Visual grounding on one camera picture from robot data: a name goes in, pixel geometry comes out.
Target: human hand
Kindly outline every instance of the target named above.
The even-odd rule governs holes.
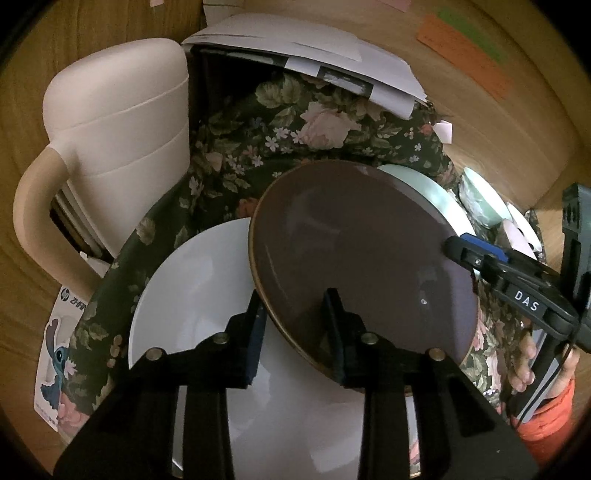
[[[535,357],[536,347],[534,339],[529,331],[524,331],[521,341],[519,342],[519,357],[515,360],[513,368],[509,371],[509,383],[518,392],[523,392],[528,385],[531,385],[535,376],[532,372],[528,362]],[[570,379],[573,378],[574,370],[579,363],[581,353],[577,347],[573,347],[568,358],[564,361],[562,369],[558,373],[556,381],[549,389],[546,398],[558,397],[564,389],[568,386]]]

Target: floral tablecloth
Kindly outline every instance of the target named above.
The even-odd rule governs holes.
[[[187,174],[146,214],[93,295],[72,335],[58,412],[71,438],[128,373],[129,329],[139,297],[162,262],[197,233],[252,215],[283,172],[324,158],[374,167],[395,163],[457,184],[429,120],[416,103],[401,120],[367,99],[321,80],[282,72],[191,133]],[[501,378],[517,348],[519,315],[477,286],[478,327],[462,369],[501,411]]]

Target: cartoon ear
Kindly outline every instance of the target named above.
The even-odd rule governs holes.
[[[53,355],[55,354],[54,342],[58,323],[59,321],[57,319],[53,319],[45,331],[45,346],[47,347],[47,351],[51,358],[53,358]]]

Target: stitch cartoon character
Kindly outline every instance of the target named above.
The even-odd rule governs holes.
[[[56,376],[51,385],[41,385],[43,398],[49,402],[49,405],[54,410],[57,410],[60,404],[61,385],[64,381],[64,369],[66,367],[66,360],[68,359],[67,347],[61,346],[55,348],[55,336],[58,325],[59,320],[53,319],[45,332],[45,346],[51,358],[53,369],[56,371]]]

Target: metal screw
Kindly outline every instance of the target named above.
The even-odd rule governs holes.
[[[365,332],[361,335],[361,341],[366,345],[375,345],[378,343],[378,336],[373,332]]]
[[[146,358],[151,362],[158,360],[162,356],[162,349],[161,348],[151,348],[146,352]]]
[[[213,343],[225,345],[229,339],[230,336],[226,332],[218,332],[213,336]]]
[[[440,362],[445,358],[445,352],[440,348],[431,348],[429,350],[429,356],[436,362]]]

